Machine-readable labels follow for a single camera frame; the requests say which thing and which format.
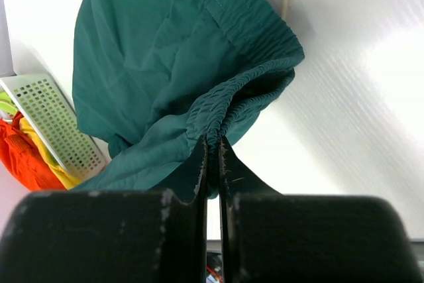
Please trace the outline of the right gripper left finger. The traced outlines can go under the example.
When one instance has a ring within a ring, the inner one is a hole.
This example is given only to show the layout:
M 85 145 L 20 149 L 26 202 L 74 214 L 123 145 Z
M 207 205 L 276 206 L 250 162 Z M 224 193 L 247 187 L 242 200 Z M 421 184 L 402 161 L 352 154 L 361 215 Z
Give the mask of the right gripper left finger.
M 2 282 L 204 282 L 208 147 L 146 191 L 34 192 L 1 236 Z

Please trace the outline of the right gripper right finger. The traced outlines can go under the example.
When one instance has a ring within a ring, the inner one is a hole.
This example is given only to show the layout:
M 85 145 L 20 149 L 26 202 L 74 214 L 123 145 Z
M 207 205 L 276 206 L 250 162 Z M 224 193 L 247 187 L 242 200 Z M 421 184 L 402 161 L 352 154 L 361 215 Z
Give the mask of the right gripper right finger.
M 422 282 L 403 223 L 372 196 L 284 195 L 219 143 L 226 282 Z

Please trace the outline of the teal green shorts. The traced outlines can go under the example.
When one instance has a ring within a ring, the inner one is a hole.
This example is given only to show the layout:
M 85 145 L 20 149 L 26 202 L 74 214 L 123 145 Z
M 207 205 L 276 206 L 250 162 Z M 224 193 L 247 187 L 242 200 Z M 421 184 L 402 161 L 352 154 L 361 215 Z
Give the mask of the teal green shorts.
M 237 143 L 303 58 L 268 0 L 83 0 L 72 97 L 111 162 L 79 188 L 147 190 L 199 139 Z

